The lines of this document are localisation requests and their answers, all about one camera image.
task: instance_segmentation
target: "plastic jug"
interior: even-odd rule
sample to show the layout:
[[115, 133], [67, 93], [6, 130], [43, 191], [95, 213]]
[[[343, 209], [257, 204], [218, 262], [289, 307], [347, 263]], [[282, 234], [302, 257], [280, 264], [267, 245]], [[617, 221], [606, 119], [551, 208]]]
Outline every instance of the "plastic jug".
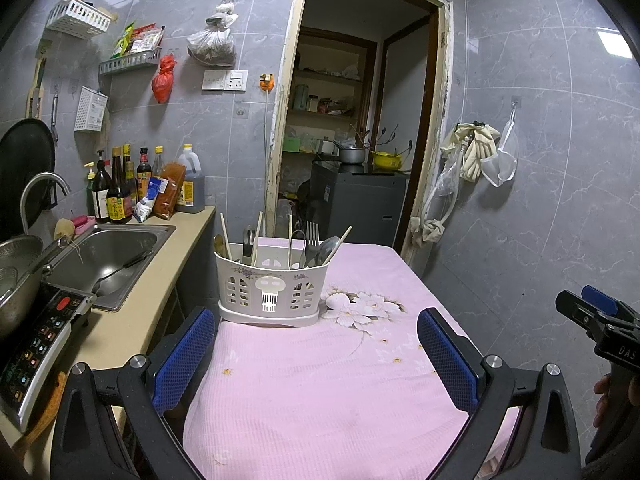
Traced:
[[187, 168], [180, 197], [175, 210], [183, 213], [199, 213], [204, 209], [204, 174], [198, 156], [193, 153], [190, 144], [182, 146], [178, 162]]

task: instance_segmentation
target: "metal screw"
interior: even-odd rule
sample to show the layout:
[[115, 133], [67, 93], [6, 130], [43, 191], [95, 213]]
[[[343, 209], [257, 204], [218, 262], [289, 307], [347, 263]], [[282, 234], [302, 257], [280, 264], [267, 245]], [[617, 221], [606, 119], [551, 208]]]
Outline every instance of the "metal screw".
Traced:
[[146, 363], [146, 358], [143, 355], [134, 355], [129, 359], [129, 366], [132, 368], [142, 368]]
[[560, 367], [553, 363], [549, 363], [546, 366], [546, 371], [549, 373], [549, 375], [560, 375]]
[[85, 370], [86, 370], [86, 364], [84, 363], [76, 363], [71, 367], [71, 373], [73, 375], [80, 375], [84, 373]]
[[488, 355], [486, 357], [486, 363], [491, 368], [500, 368], [502, 366], [502, 359], [500, 359], [497, 355]]

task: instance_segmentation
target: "stainless steel sink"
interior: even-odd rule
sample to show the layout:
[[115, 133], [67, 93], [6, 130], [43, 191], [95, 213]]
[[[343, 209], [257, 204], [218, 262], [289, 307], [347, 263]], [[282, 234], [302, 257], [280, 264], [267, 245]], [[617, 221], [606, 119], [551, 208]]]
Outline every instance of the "stainless steel sink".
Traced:
[[52, 270], [44, 280], [51, 285], [91, 292], [98, 278], [151, 250], [145, 260], [101, 283], [94, 307], [119, 310], [140, 274], [174, 231], [174, 226], [96, 225], [76, 240], [80, 254], [75, 247], [66, 248], [52, 261]]

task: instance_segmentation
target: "beige countertop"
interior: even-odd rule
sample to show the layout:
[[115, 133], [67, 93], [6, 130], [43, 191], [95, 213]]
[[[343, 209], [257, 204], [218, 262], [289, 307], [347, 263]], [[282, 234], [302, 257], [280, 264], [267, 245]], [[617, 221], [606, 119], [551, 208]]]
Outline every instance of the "beige countertop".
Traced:
[[[91, 312], [89, 326], [65, 348], [68, 369], [80, 361], [96, 369], [121, 367], [132, 355], [146, 351], [162, 308], [215, 210], [208, 206], [196, 214], [175, 213], [169, 221], [151, 217], [145, 222], [175, 225], [176, 229], [148, 264], [118, 312]], [[0, 432], [10, 446], [20, 437], [2, 413]], [[52, 426], [27, 453], [24, 466], [34, 478], [49, 477], [51, 439]]]

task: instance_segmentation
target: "black pan lid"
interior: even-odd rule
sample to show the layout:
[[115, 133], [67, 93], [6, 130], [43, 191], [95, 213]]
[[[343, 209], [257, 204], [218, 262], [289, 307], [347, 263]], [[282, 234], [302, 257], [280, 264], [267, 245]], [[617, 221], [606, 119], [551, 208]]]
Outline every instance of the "black pan lid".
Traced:
[[[38, 119], [23, 119], [0, 139], [0, 240], [22, 233], [20, 197], [37, 173], [54, 171], [56, 152], [51, 132]], [[29, 225], [38, 219], [48, 197], [49, 183], [39, 182], [29, 193]]]

